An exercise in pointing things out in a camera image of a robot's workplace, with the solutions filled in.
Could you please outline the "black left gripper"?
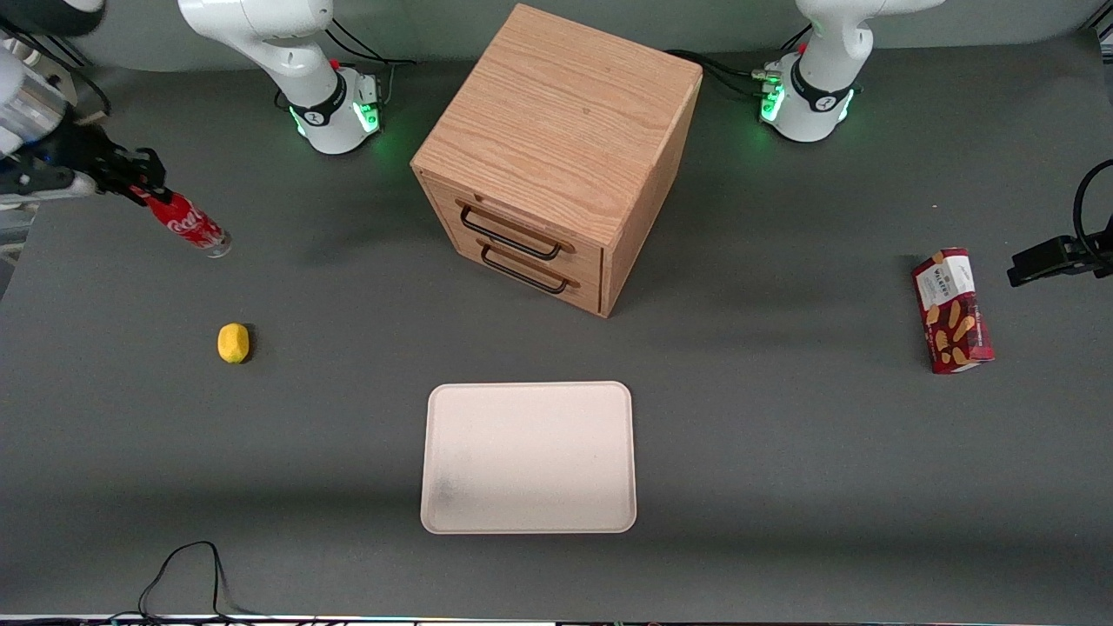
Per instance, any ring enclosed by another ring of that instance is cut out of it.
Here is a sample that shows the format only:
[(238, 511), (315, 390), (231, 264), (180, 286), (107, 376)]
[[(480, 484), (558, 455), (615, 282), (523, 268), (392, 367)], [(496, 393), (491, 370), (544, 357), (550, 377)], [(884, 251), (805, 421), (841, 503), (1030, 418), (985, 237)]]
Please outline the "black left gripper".
[(1089, 272), (1096, 278), (1112, 276), (1112, 229), (1092, 233), (1078, 229), (1078, 241), (1057, 236), (1016, 253), (1007, 270), (1009, 285), (1020, 288), (1037, 280), (1082, 274), (1084, 253), (1089, 257)]

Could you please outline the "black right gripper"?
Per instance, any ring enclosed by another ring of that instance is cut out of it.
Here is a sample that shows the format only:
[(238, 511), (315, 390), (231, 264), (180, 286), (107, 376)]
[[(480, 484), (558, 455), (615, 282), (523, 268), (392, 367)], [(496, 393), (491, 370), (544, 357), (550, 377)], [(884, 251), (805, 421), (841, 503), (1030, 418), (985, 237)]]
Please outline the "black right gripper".
[[(117, 148), (100, 124), (63, 123), (33, 143), (10, 130), (1, 130), (1, 137), (3, 206), (111, 193), (147, 207), (150, 194), (170, 193), (156, 151)], [(117, 177), (111, 177), (116, 155)]]

